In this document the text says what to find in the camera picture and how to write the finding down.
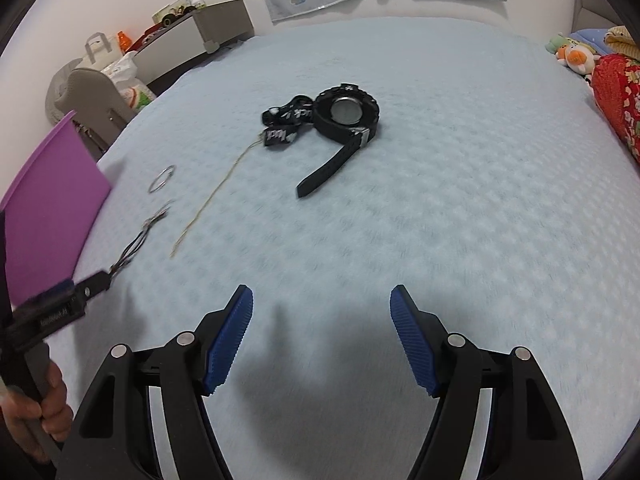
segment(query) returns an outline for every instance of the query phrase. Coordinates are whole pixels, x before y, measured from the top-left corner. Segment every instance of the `watch face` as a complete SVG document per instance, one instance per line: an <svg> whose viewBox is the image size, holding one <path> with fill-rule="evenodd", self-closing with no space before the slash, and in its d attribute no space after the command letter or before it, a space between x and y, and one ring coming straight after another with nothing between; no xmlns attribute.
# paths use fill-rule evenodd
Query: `watch face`
<svg viewBox="0 0 640 480"><path fill-rule="evenodd" d="M360 101L353 97L338 97L331 105L331 117L340 124L356 124L362 118Z"/></svg>

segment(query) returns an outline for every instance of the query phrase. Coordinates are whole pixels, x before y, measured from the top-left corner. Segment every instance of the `human hand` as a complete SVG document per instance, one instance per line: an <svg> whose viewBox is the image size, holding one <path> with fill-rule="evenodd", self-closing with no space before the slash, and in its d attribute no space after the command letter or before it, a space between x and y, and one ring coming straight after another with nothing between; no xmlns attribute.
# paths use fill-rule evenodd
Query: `human hand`
<svg viewBox="0 0 640 480"><path fill-rule="evenodd" d="M66 384L62 380L62 372L53 361L47 370L47 382L50 386L49 393L40 404L14 391L9 391L0 399L2 418L9 433L25 453L40 463L47 463L49 457L24 421L41 418L42 429L56 441L63 442L71 431L74 418L73 410L66 403Z"/></svg>

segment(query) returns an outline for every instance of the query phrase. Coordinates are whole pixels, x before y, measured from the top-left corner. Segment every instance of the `key ring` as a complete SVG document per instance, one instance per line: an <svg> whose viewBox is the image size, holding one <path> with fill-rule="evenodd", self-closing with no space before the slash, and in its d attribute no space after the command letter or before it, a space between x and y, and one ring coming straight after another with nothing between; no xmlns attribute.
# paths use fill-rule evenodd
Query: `key ring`
<svg viewBox="0 0 640 480"><path fill-rule="evenodd" d="M164 170L162 170L162 173L160 173L158 176L155 177L155 179L153 179L153 181L151 182L151 185L149 186L148 192L153 193L158 191L158 189L164 186L164 184L166 184L167 181L173 176L174 171L175 171L175 164L172 164L169 167L164 168ZM166 175L164 180L160 180L163 175Z"/></svg>

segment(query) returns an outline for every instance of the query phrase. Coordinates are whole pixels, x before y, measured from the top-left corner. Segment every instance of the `cable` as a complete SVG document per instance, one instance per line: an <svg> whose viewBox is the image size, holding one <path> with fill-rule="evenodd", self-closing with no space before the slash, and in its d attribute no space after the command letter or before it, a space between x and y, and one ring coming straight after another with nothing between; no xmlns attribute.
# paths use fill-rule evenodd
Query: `cable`
<svg viewBox="0 0 640 480"><path fill-rule="evenodd" d="M257 146L258 144L260 144L262 142L262 134L260 134L258 136L258 140L256 140L255 142L252 142L251 144L249 144L246 149L244 150L244 152L241 153L241 155L236 158L236 161L233 163L233 165L231 166L231 169L229 171L227 171L225 177L222 179L222 182L220 182L220 184L218 184L216 186L216 189L214 189L211 194L209 195L209 197L204 201L204 204L202 204L202 206L200 207L200 209L198 209L198 212L196 213L196 215L193 217L193 219L187 224L187 227L184 228L184 231L182 231L182 234L180 235L180 238L178 238L173 246L173 248L171 249L171 258L173 258L175 256L175 253L177 253L178 251L178 247L180 247L180 244L182 243L182 241L184 240L184 237L187 235L187 232L189 231L189 229L191 229L191 227L198 221L198 219L200 218L200 215L202 214L202 212L204 211L204 209L207 207L207 205L209 205L209 202L211 202L211 200L213 199L214 195L218 192L218 190L222 187L222 185L229 179L229 177L231 176L231 174L234 172L234 169L236 168L236 166L238 165L238 163L242 160L242 158L247 154L247 152L254 146Z"/></svg>
<svg viewBox="0 0 640 480"><path fill-rule="evenodd" d="M146 237L151 231L151 228L162 218L166 216L169 211L169 204L173 202L173 200L169 200L166 204L164 204L153 216L147 218L145 222L142 224L142 231L138 233L138 236L134 238L134 240L122 251L117 262L115 262L111 269L109 269L109 276L113 278L118 272L120 272L124 267L128 266L136 253L140 250L140 247L145 243Z"/></svg>

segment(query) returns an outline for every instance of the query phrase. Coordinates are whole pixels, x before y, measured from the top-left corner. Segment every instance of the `red pillow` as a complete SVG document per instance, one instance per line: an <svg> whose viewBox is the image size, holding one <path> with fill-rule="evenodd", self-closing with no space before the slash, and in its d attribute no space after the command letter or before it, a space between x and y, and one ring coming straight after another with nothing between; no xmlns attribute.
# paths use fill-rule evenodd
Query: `red pillow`
<svg viewBox="0 0 640 480"><path fill-rule="evenodd" d="M640 62L622 54L603 56L593 71L591 87L618 137L640 162Z"/></svg>

